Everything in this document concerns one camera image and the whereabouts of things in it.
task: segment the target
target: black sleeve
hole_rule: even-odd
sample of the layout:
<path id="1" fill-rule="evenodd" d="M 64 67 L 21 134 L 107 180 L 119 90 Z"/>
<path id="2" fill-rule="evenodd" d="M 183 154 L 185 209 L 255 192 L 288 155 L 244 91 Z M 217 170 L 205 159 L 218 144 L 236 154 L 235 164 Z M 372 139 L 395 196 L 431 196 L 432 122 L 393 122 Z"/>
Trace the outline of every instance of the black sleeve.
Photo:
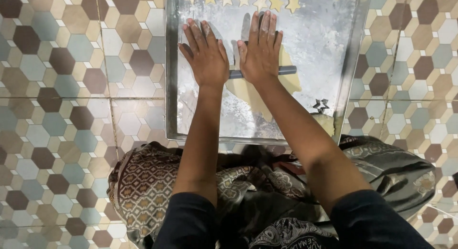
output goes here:
<path id="1" fill-rule="evenodd" d="M 177 193 L 169 207 L 153 249 L 214 249 L 217 237 L 216 210 L 206 198 Z"/>
<path id="2" fill-rule="evenodd" d="M 433 248 L 373 190 L 344 196 L 330 219 L 342 248 Z"/>

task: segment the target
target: finger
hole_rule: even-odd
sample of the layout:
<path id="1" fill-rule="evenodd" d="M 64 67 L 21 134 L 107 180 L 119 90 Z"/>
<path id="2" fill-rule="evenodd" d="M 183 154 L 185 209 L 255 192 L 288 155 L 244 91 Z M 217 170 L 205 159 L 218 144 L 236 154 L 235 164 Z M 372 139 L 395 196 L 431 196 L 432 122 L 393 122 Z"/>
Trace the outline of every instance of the finger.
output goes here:
<path id="1" fill-rule="evenodd" d="M 277 16 L 272 14 L 270 16 L 270 26 L 269 26 L 269 34 L 267 35 L 267 45 L 269 48 L 273 47 L 275 43 L 275 28 L 277 27 Z"/>
<path id="2" fill-rule="evenodd" d="M 223 41 L 220 40 L 220 39 L 218 40 L 218 49 L 219 49 L 219 52 L 221 53 L 221 56 L 223 57 L 224 61 L 229 64 L 228 55 L 226 53 L 226 48 L 223 45 Z"/>
<path id="3" fill-rule="evenodd" d="M 194 35 L 194 39 L 196 40 L 199 51 L 205 47 L 208 47 L 207 42 L 203 38 L 202 31 L 199 29 L 196 22 L 193 19 L 188 18 L 188 23 L 189 23 L 189 27 L 191 27 L 191 31 L 192 31 L 192 34 Z"/>
<path id="4" fill-rule="evenodd" d="M 202 29 L 203 33 L 205 34 L 205 38 L 207 39 L 207 44 L 211 48 L 217 47 L 217 40 L 215 34 L 212 31 L 212 28 L 208 24 L 207 21 L 202 21 Z"/>
<path id="5" fill-rule="evenodd" d="M 188 63 L 191 64 L 193 56 L 189 53 L 188 48 L 186 47 L 188 47 L 186 44 L 178 43 L 178 48 L 180 49 L 181 53 L 183 54 L 183 56 L 185 56 Z"/>
<path id="6" fill-rule="evenodd" d="M 262 17 L 262 22 L 260 23 L 259 44 L 267 44 L 267 36 L 269 33 L 269 24 L 270 24 L 270 11 L 267 10 Z"/>
<path id="7" fill-rule="evenodd" d="M 183 24 L 183 32 L 186 35 L 186 39 L 188 39 L 189 47 L 191 48 L 192 52 L 194 54 L 199 53 L 198 44 L 194 39 L 194 35 L 192 34 L 191 28 L 189 28 L 189 26 L 187 26 L 186 24 Z"/>
<path id="8" fill-rule="evenodd" d="M 251 18 L 250 35 L 248 37 L 248 46 L 257 45 L 259 39 L 259 13 L 256 11 Z"/>
<path id="9" fill-rule="evenodd" d="M 275 39 L 275 44 L 273 45 L 273 49 L 276 54 L 280 53 L 280 46 L 282 45 L 283 40 L 283 31 L 279 31 L 277 34 L 277 38 Z"/>
<path id="10" fill-rule="evenodd" d="M 244 64 L 245 59 L 246 59 L 246 52 L 247 52 L 246 44 L 245 42 L 238 40 L 237 47 L 239 47 L 240 64 Z"/>

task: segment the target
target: forearm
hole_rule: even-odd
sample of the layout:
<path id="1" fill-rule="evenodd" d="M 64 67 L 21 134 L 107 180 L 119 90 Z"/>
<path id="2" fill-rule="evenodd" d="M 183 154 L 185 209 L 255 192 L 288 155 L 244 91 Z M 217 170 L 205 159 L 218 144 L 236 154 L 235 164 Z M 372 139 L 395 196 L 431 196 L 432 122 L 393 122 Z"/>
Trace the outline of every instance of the forearm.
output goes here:
<path id="1" fill-rule="evenodd" d="M 300 160 L 312 192 L 328 214 L 342 196 L 371 189 L 357 167 L 277 78 L 255 87 Z"/>
<path id="2" fill-rule="evenodd" d="M 216 162 L 223 88 L 201 87 L 173 193 L 192 192 L 216 205 Z"/>

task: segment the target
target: gray rolling pin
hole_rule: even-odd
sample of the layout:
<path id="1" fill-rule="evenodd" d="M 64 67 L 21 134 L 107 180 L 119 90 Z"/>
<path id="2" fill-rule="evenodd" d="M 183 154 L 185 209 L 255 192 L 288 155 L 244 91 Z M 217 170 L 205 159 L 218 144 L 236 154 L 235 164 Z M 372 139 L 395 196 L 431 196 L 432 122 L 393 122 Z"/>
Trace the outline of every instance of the gray rolling pin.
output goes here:
<path id="1" fill-rule="evenodd" d="M 297 72 L 297 67 L 295 65 L 280 66 L 278 68 L 278 75 L 287 75 L 295 74 Z M 229 79 L 240 79 L 243 78 L 242 72 L 240 70 L 230 70 Z"/>

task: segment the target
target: person's left hand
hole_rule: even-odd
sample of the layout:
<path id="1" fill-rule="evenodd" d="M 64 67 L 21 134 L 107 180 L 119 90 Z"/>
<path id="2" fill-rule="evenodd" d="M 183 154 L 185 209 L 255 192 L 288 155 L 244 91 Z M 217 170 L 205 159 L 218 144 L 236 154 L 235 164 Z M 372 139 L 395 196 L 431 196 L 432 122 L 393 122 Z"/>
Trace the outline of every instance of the person's left hand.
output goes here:
<path id="1" fill-rule="evenodd" d="M 203 32 L 191 18 L 188 24 L 183 25 L 183 31 L 190 49 L 186 44 L 178 43 L 178 47 L 191 65 L 196 82 L 200 88 L 222 88 L 229 79 L 229 60 L 223 41 L 216 40 L 207 21 L 202 21 Z"/>

